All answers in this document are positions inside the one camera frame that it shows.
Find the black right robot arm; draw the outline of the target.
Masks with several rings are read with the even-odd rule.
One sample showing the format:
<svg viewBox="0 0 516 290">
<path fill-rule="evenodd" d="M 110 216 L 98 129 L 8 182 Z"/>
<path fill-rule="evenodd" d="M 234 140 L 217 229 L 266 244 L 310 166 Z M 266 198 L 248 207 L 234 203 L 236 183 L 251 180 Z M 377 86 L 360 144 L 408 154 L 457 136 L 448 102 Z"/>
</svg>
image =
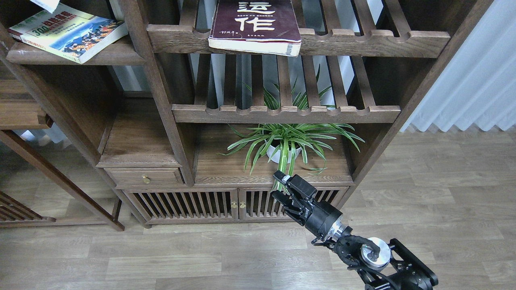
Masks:
<svg viewBox="0 0 516 290">
<path fill-rule="evenodd" d="M 308 229 L 315 239 L 312 244 L 325 246 L 355 270 L 367 290 L 431 290 L 438 283 L 436 274 L 401 242 L 389 243 L 372 237 L 352 235 L 352 228 L 343 224 L 342 213 L 326 201 L 315 200 L 316 189 L 300 176 L 281 171 L 273 177 L 284 191 L 272 196 L 291 217 Z"/>
</svg>

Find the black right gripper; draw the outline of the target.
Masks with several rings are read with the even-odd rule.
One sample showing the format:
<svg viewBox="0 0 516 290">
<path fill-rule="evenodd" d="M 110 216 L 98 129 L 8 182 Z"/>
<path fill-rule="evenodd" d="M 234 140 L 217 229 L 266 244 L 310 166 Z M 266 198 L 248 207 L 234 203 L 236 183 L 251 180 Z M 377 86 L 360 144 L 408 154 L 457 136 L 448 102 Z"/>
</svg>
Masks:
<svg viewBox="0 0 516 290">
<path fill-rule="evenodd" d="M 287 216 L 313 233 L 316 240 L 337 241 L 341 237 L 342 213 L 324 200 L 315 200 L 314 186 L 297 174 L 288 176 L 280 170 L 273 178 L 286 188 L 284 192 L 273 191 L 272 197 L 283 206 Z"/>
</svg>

